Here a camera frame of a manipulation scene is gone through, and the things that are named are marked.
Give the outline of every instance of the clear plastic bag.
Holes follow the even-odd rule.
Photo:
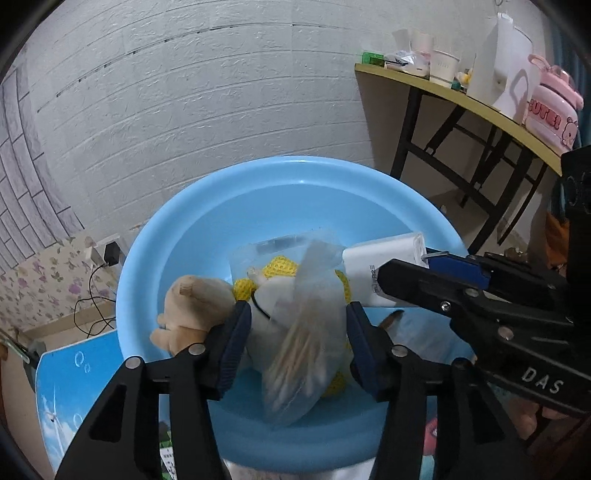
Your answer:
[[[314,240],[339,243],[336,234],[327,228],[319,228],[308,232],[296,233],[272,238],[256,244],[243,245],[230,253],[230,271],[232,281],[248,277],[249,270],[263,269],[277,255],[283,255],[295,263],[301,263],[310,243]]]
[[[449,318],[418,307],[404,308],[404,314],[388,328],[394,343],[410,348],[430,362],[451,363],[462,342],[449,326]]]
[[[426,77],[430,71],[430,59],[425,54],[414,51],[398,51],[384,55],[385,67],[406,72],[417,77]]]
[[[286,426],[304,416],[341,366],[346,348],[343,247],[313,241],[295,275],[293,298],[279,299],[271,317],[289,330],[263,373],[267,420]]]

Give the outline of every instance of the black cable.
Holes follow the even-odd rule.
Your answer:
[[[98,267],[96,267],[91,273],[90,273],[90,277],[88,277],[88,295],[90,295],[90,298],[92,299],[92,303],[95,306],[96,310],[99,312],[100,318],[103,320],[103,322],[106,323],[105,317],[103,317],[102,312],[100,311],[98,305],[95,302],[95,298],[92,296],[92,286],[91,286],[91,282],[92,282],[92,275],[94,275],[97,271],[99,271],[99,269],[105,267],[106,264],[103,263],[102,265],[99,265]]]
[[[113,320],[115,320],[115,317],[111,317],[111,318],[106,318],[106,319],[105,319],[105,318],[104,318],[104,317],[101,315],[101,319],[100,319],[100,320],[97,320],[96,322],[94,322],[94,323],[93,323],[93,324],[90,326],[90,329],[89,329],[89,331],[88,331],[88,332],[87,332],[87,331],[85,331],[84,329],[82,329],[82,328],[80,327],[80,325],[78,325],[78,324],[76,323],[76,308],[78,307],[78,304],[79,304],[79,303],[81,303],[81,302],[83,302],[83,301],[91,301],[91,300],[92,300],[92,301],[93,301],[93,303],[96,305],[96,303],[95,303],[95,299],[102,299],[102,300],[107,300],[107,301],[111,301],[111,302],[115,303],[115,300],[113,300],[113,299],[110,299],[110,298],[108,298],[108,297],[102,297],[102,296],[94,296],[94,297],[89,297],[89,298],[87,298],[87,299],[78,299],[78,300],[76,301],[76,304],[74,305],[74,326],[75,326],[75,327],[76,327],[78,330],[80,330],[82,333],[85,333],[85,334],[86,334],[86,338],[89,338],[89,337],[91,337],[91,336],[95,336],[95,335],[99,335],[100,333],[102,333],[102,332],[105,330],[105,328],[107,328],[107,326],[109,326],[109,327],[113,328],[113,327],[111,326],[111,322],[112,322]],[[92,333],[92,327],[94,327],[94,325],[95,325],[95,324],[97,324],[97,323],[100,323],[100,322],[104,322],[104,323],[105,323],[105,326],[103,327],[103,329],[102,329],[102,330],[101,330],[99,333]]]
[[[255,292],[252,292],[251,300],[252,300],[252,304],[256,307],[256,309],[259,312],[261,312],[261,314],[263,314],[267,318],[267,320],[271,320],[271,315],[269,315],[267,312],[265,312],[265,310],[263,310],[262,307],[256,301]]]
[[[95,326],[96,324],[98,324],[98,323],[103,323],[103,320],[97,320],[97,321],[96,321],[96,322],[94,322],[92,325],[90,325],[90,328],[88,329],[88,333],[86,334],[86,338],[90,338],[90,337],[94,337],[94,336],[100,335],[101,333],[103,333],[103,332],[105,331],[105,329],[106,329],[107,327],[111,327],[111,330],[115,330],[115,329],[113,328],[113,326],[111,325],[111,322],[112,322],[113,320],[115,320],[115,317],[107,318],[107,319],[105,319],[105,320],[106,320],[106,322],[105,322],[105,324],[103,325],[103,328],[101,328],[101,329],[100,329],[100,331],[98,331],[97,333],[92,333],[92,329],[94,328],[94,326]]]
[[[102,266],[103,267],[108,267],[108,264],[103,264]],[[96,281],[95,280],[92,280],[92,286],[95,288],[96,291],[99,291],[99,287],[96,286]],[[109,287],[108,285],[107,285],[107,288],[111,291],[111,293],[113,294],[113,296],[115,298],[117,298],[117,293],[111,287]]]

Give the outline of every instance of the white plastic container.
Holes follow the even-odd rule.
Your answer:
[[[351,287],[351,299],[364,307],[407,305],[387,296],[379,288],[378,269],[393,258],[428,268],[428,264],[422,260],[426,253],[425,239],[420,232],[390,236],[345,248],[343,263]]]
[[[482,36],[467,94],[520,124],[538,83],[528,61],[534,45],[503,13],[485,19]]]
[[[410,37],[411,50],[431,57],[433,52],[433,36],[413,28]]]
[[[429,80],[438,85],[451,88],[459,65],[460,59],[454,55],[440,50],[433,50]]]

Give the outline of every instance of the white cup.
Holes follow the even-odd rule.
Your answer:
[[[413,28],[410,37],[410,48],[418,53],[431,54],[433,51],[433,36]]]
[[[459,65],[460,59],[454,55],[445,53],[444,51],[433,50],[433,53],[431,53],[429,81],[451,88]]]

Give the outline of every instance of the yellow table top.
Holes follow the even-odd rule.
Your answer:
[[[421,90],[430,92],[445,100],[449,100],[466,110],[470,110],[472,113],[481,116],[484,120],[487,120],[501,130],[507,132],[523,146],[529,148],[540,158],[540,160],[547,163],[552,170],[558,173],[558,175],[562,174],[560,157],[554,153],[553,150],[544,145],[524,127],[518,125],[498,110],[495,110],[478,100],[474,100],[474,98],[468,97],[468,95],[465,95],[464,93],[457,92],[451,88],[445,88],[437,83],[429,82],[428,80],[409,75],[408,73],[397,72],[396,70],[385,69],[376,65],[356,63],[355,71],[370,73],[371,75],[377,75],[379,77],[396,80],[397,82],[406,83],[407,85],[420,88]]]

